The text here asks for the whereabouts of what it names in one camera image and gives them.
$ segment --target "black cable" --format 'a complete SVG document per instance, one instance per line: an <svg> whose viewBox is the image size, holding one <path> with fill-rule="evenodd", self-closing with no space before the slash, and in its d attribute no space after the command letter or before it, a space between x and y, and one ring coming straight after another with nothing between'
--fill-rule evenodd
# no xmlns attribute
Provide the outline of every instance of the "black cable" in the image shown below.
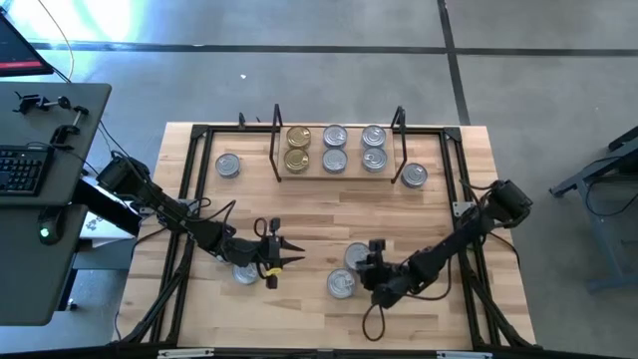
<svg viewBox="0 0 638 359"><path fill-rule="evenodd" d="M379 313L381 313L381 333L379 333L379 336L372 338L368 335L368 331L366 330L366 321L368 320L368 315L375 306L379 306ZM380 304L372 304L370 305L370 308L366 310L366 313L363 315L363 320L361 321L361 329L363 329L363 335L370 341L379 341L383 338L383 335L386 333L386 317L383 315L383 308Z"/></svg>
<svg viewBox="0 0 638 359"><path fill-rule="evenodd" d="M478 185L470 184L470 183L468 183L468 182L466 182L466 181L464 181L464 180L462 180L462 179L459 179L459 182L460 182L462 185L465 185L465 186L467 186L468 188L472 188L472 189L480 189L480 190L491 189L491 184L490 184L490 185L488 185L488 186L485 186L485 187L481 187L481 186L478 186Z"/></svg>
<svg viewBox="0 0 638 359"><path fill-rule="evenodd" d="M58 76L60 76L62 80L64 80L64 82L66 82L67 84L71 84L71 80L69 80L69 78L65 74L56 69L56 67L53 65L51 65L51 68L53 69L53 72L55 72Z"/></svg>
<svg viewBox="0 0 638 359"><path fill-rule="evenodd" d="M263 223L263 232L262 233L259 233L257 231L257 223ZM268 233L268 222L266 221L266 218L260 217L260 218L256 219L255 223L252 225L252 230L255 232L255 235L258 236L259 238L265 237L266 234Z"/></svg>
<svg viewBox="0 0 638 359"><path fill-rule="evenodd" d="M232 212L232 209L235 207L235 204L237 203L236 199L233 199L232 201L230 201L227 205L225 205L222 209L218 210L215 214L210 215L206 218L187 218L186 220L189 222L200 222L200 221L207 221L209 219L212 219L216 216L218 216L220 213L222 213L223 211L225 211L228 208L228 212L226 213L226 215L223 218L223 225L226 226L226 223L228 222L228 217L230 216L230 213Z"/></svg>
<svg viewBox="0 0 638 359"><path fill-rule="evenodd" d="M592 214L598 215L598 216L614 216L614 215L618 215L622 212L624 212L627 208L629 208L629 206L636 200L636 198L638 198L638 193L634 194L634 196L631 197L631 199L629 199L629 201L627 203L625 203L625 205L623 205L620 209L618 210L614 210L612 212L609 213L601 213L599 211L594 210L594 208L591 207L591 203L589 202L589 194L591 193L591 189L594 187L594 185L598 182L597 179L595 179L590 185L589 188L587 189L587 193L585 194L585 206L587 207L587 210L589 210Z"/></svg>
<svg viewBox="0 0 638 359"><path fill-rule="evenodd" d="M160 229L158 229L158 230L156 230L154 232L151 232L151 233L149 233L149 234L147 234L147 235L145 235L145 236L143 236L141 238L138 238L138 241L136 241L136 243L133 245L133 251L135 251L136 247L138 245L140 245L141 243L151 239L152 236L160 234L160 233L162 233L163 231L165 231L167 229L168 229L168 227L162 227L162 228L160 228Z"/></svg>
<svg viewBox="0 0 638 359"><path fill-rule="evenodd" d="M104 139L104 142L107 143L107 147L109 148L109 154L110 154L112 149L111 149L111 144L109 143L109 139L107 139L107 136L104 134L104 131L100 129L100 126L98 126L98 131L100 131L100 134L102 134L102 138Z"/></svg>
<svg viewBox="0 0 638 359"><path fill-rule="evenodd" d="M129 155L129 153L127 153L127 151L124 148L122 148L122 146L120 146L120 144L116 141L116 139L114 139L113 136L111 136L111 133L109 133L109 130L107 130L107 127L104 125L104 121L100 120L100 125L102 125L104 132L107 133L107 136L109 137L109 139L111 139L111 141L113 141L113 143L116 144L118 149L120 149L120 151L122 151L125 155L127 155L127 157L130 157L131 155Z"/></svg>
<svg viewBox="0 0 638 359"><path fill-rule="evenodd" d="M100 173L93 166L91 166L91 164L89 164L87 161L83 160L80 156L78 156L78 155L76 155L76 154L74 154L72 152L64 151L62 149L56 148L55 146L53 146L51 144L45 144L45 143L41 143L39 141L32 141L30 143L27 143L27 145L25 145L25 146L30 146L32 144L37 144L37 145L40 145L40 146L46 146L46 147L52 148L53 150L60 151L63 154L71 155L71 156L75 157L76 159L82 161L88 167L90 167L91 170L93 170L93 172L96 173L96 176L100 175Z"/></svg>
<svg viewBox="0 0 638 359"><path fill-rule="evenodd" d="M113 320L114 327L116 328L116 334L118 334L118 341L122 340L122 334L120 334L120 329L118 329L118 316L120 316L120 308L116 312L116 318Z"/></svg>
<svg viewBox="0 0 638 359"><path fill-rule="evenodd" d="M206 204L206 205L201 204L201 203L202 203L205 199L207 199L207 200L208 200L208 204ZM207 206L209 206L211 203L212 203L212 201L210 200L210 198L208 198L208 197L204 197L204 198L202 198L202 199L199 201L199 207L198 207L197 209L202 209L202 208L204 208L204 207L207 207ZM149 240L151 237L153 237L153 236L155 236L155 235L157 235L157 234L160 234L160 233L162 233L163 231L165 231L165 230L167 230L167 229L168 229L167 227L162 227L162 228L160 228L160 229L158 229L158 230L156 230L156 231L154 231L154 232L151 232L151 233L149 233L149 234L147 234L147 235L145 235L145 236L143 236L143 237L141 237L141 238L138 238L138 241L136 241L136 243L133 245L133 252L135 252L136 247L137 247L140 243L142 243L142 242L145 242L145 241Z"/></svg>
<svg viewBox="0 0 638 359"><path fill-rule="evenodd" d="M488 234L491 234L491 236L493 236L494 238L500 240L502 243L504 243L506 246L508 246L511 249L511 251L514 252L514 255L516 256L516 263L518 263L518 269L520 269L520 257L518 256L518 251L516 250L516 248L514 248L514 246L510 242L505 240L505 238L501 237L500 235L494 234L492 232L490 232Z"/></svg>

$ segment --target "wooden table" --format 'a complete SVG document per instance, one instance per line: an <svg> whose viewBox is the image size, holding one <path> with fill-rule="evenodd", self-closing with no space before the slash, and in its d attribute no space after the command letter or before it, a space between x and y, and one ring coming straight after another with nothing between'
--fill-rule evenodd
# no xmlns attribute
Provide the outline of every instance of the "wooden table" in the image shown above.
<svg viewBox="0 0 638 359"><path fill-rule="evenodd" d="M176 196L192 124L166 125L155 182ZM462 127L467 165L472 183L487 185L497 178L485 127ZM362 287L348 299L334 299L326 290L330 271L343 266L345 248L354 241L384 237L386 258L401 261L412 252L434 245L452 231L438 139L407 136L409 162L426 167L429 178L421 189L410 189L388 180L294 180L277 182L268 161L270 135L216 134L210 160L226 152L241 158L241 175L222 179L209 167L204 196L212 214L232 199L237 205L229 223L238 236L255 239L252 225L260 216L280 216L281 234L306 249L304 260L286 266L279 275L279 288L268 290L263 281L244 286L236 283L231 266L216 262L196 249L179 335L179 346L270 347L270 348L360 348L360 349L470 349L458 262L453 260L450 295L437 302L404 298L386 311L386 334L369 342L361 331L361 320L370 306L370 293ZM401 147L395 137L395 147ZM201 158L200 142L195 156L188 197L194 196ZM450 146L455 159L454 147ZM401 151L396 151L397 164ZM456 179L459 178L456 161ZM140 236L159 228L147 220ZM510 240L509 232L498 234ZM120 308L119 327L128 334L158 295L169 234L139 245ZM516 259L496 240L484 246L493 298L520 335L534 341L527 304ZM179 262L181 252L177 254ZM447 274L422 294L434 296L446 289ZM481 333L487 340L484 315L478 303ZM172 302L164 317L169 328ZM368 319L371 335L380 328L378 311Z"/></svg>

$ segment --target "can lid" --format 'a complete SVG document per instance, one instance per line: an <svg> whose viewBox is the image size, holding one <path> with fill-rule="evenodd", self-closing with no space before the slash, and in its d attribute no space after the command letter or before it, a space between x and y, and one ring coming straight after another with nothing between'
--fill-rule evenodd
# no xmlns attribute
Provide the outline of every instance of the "can lid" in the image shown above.
<svg viewBox="0 0 638 359"><path fill-rule="evenodd" d="M215 168L222 177L234 177L239 173L239 157L234 154L223 154L217 158Z"/></svg>
<svg viewBox="0 0 638 359"><path fill-rule="evenodd" d="M368 146L379 147L386 141L386 132L377 125L370 125L363 130L361 138Z"/></svg>
<svg viewBox="0 0 638 359"><path fill-rule="evenodd" d="M387 161L388 156L381 149L369 148L363 152L363 163L368 169L380 170L386 165Z"/></svg>
<svg viewBox="0 0 638 359"><path fill-rule="evenodd" d="M409 164L403 169L401 179L408 187L420 187L428 179L428 172L419 164Z"/></svg>
<svg viewBox="0 0 638 359"><path fill-rule="evenodd" d="M348 164L348 156L338 149L331 149L323 154L323 167L328 172L341 172Z"/></svg>
<svg viewBox="0 0 638 359"><path fill-rule="evenodd" d="M330 125L323 131L323 141L328 146L343 146L348 140L348 132L343 126Z"/></svg>
<svg viewBox="0 0 638 359"><path fill-rule="evenodd" d="M302 126L293 126L288 130L286 138L292 147L305 147L310 143L310 130Z"/></svg>
<svg viewBox="0 0 638 359"><path fill-rule="evenodd" d="M345 262L348 269L357 270L357 262L360 260L366 260L366 257L370 253L370 249L365 243L356 242L348 245L346 249Z"/></svg>
<svg viewBox="0 0 638 359"><path fill-rule="evenodd" d="M355 292L355 277L344 268L333 270L328 275L328 292L338 299L351 296Z"/></svg>
<svg viewBox="0 0 638 359"><path fill-rule="evenodd" d="M241 284L252 284L258 278L257 266L255 263L250 263L245 267L234 264L232 266L232 276Z"/></svg>
<svg viewBox="0 0 638 359"><path fill-rule="evenodd" d="M286 162L286 167L294 173L306 171L310 164L308 154L299 149L288 150L283 160Z"/></svg>

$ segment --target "desk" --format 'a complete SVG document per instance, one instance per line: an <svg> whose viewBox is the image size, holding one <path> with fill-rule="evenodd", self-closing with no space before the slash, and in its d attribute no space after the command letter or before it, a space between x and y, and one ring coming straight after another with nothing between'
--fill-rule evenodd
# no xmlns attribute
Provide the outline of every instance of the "desk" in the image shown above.
<svg viewBox="0 0 638 359"><path fill-rule="evenodd" d="M74 147L70 153L87 157L110 85L1 82L0 144L23 146L33 141L48 144L55 129L71 125L76 113L59 107L48 112L34 108L26 115L13 113L19 104L14 91L23 96L46 96L50 101L66 96L72 106L87 108L89 114L78 122L80 132L67 140ZM71 262L89 209L137 233L140 218L80 180L83 165L76 157L55 151L39 195L0 197L0 325L45 325L58 303L66 303L75 278ZM62 238L54 245L42 244L38 214L45 206L69 202L73 205L65 209Z"/></svg>
<svg viewBox="0 0 638 359"><path fill-rule="evenodd" d="M189 123L169 123L159 152L155 182L169 195L177 195L188 148ZM496 179L493 157L484 127L462 128L470 177L476 185ZM359 288L354 297L334 299L326 290L328 273L343 266L345 248L353 241L388 239L387 260L400 261L414 250L435 244L452 231L446 179L439 142L407 135L409 162L424 165L429 179L422 189L399 181L285 179L277 182L268 161L269 134L215 134L204 196L212 214L237 199L229 222L238 236L254 238L252 225L260 216L280 216L281 234L306 249L304 260L292 263L279 276L279 288L268 290L263 281L237 284L231 267L195 250L178 346L244 348L351 348L351 349L463 349L472 347L461 289L458 263L453 260L453 288L438 302L404 298L386 311L386 335L369 342L361 332L361 319L370 305L370 293ZM401 146L395 137L395 148ZM199 163L202 144L194 162ZM216 158L232 152L241 158L236 179L222 179L214 169ZM396 151L397 164L401 162ZM197 168L188 197L194 196ZM140 235L157 230L148 220ZM508 231L498 234L510 240ZM158 294L168 233L137 247L120 307L119 328L129 333ZM513 253L497 241L485 246L488 276L495 302L521 336L534 341L527 305ZM423 292L442 293L447 275ZM170 325L172 302L162 330ZM479 320L484 323L482 309ZM373 311L368 328L379 329ZM481 329L486 337L486 329Z"/></svg>

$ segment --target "silver can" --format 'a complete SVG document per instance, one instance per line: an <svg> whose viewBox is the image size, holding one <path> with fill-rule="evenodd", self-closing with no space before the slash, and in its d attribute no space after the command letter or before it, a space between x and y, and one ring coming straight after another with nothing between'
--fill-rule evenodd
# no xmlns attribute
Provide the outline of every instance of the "silver can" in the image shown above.
<svg viewBox="0 0 638 359"><path fill-rule="evenodd" d="M409 164L403 169L401 182L409 188L419 188L428 179L428 172L419 164Z"/></svg>
<svg viewBox="0 0 638 359"><path fill-rule="evenodd" d="M360 260L366 260L368 254L370 254L370 249L365 243L356 242L348 245L346 255L343 259L346 268L357 270L357 262Z"/></svg>
<svg viewBox="0 0 638 359"><path fill-rule="evenodd" d="M234 154L223 154L215 161L215 168L223 178L234 179L239 175L241 169L239 157Z"/></svg>
<svg viewBox="0 0 638 359"><path fill-rule="evenodd" d="M323 131L323 143L329 149L343 149L348 141L348 132L343 126L331 125Z"/></svg>
<svg viewBox="0 0 638 359"><path fill-rule="evenodd" d="M330 149L323 154L323 169L328 174L336 175L346 170L348 155L338 149Z"/></svg>
<svg viewBox="0 0 638 359"><path fill-rule="evenodd" d="M232 265L232 276L235 278L235 281L240 284L250 285L259 279L259 274L257 273L257 265L255 263L250 263L245 267L240 267L236 264Z"/></svg>
<svg viewBox="0 0 638 359"><path fill-rule="evenodd" d="M328 275L328 292L337 299L352 296L355 285L355 277L347 269L335 269Z"/></svg>
<svg viewBox="0 0 638 359"><path fill-rule="evenodd" d="M381 148L386 143L386 131L377 125L363 129L361 144L366 149Z"/></svg>
<svg viewBox="0 0 638 359"><path fill-rule="evenodd" d="M369 148L363 152L363 168L370 173L381 172L387 162L388 155L381 149Z"/></svg>

